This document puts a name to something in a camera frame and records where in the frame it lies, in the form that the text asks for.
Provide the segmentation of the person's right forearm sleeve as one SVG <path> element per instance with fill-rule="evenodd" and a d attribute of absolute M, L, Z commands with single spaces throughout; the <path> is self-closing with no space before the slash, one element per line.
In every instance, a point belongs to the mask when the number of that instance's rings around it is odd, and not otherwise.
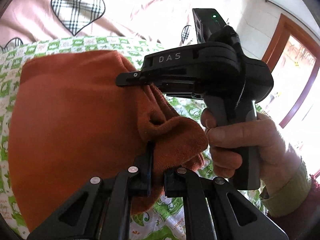
<path fill-rule="evenodd" d="M 289 239 L 301 239 L 319 219 L 319 183 L 308 174 L 304 162 L 278 192 L 269 194 L 264 188 L 260 199 L 267 209 L 267 217 Z"/>

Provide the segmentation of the person's right hand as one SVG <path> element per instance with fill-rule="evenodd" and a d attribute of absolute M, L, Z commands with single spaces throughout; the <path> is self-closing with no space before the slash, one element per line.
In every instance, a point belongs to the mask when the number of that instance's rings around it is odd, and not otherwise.
<path fill-rule="evenodd" d="M 266 115 L 258 114 L 257 121 L 218 127 L 213 114 L 205 109 L 201 114 L 201 124 L 206 128 L 217 176 L 231 178 L 242 165 L 242 157 L 232 149 L 257 146 L 261 158 L 259 178 L 264 182 L 268 195 L 272 196 L 291 180 L 301 165 L 301 157 Z"/>

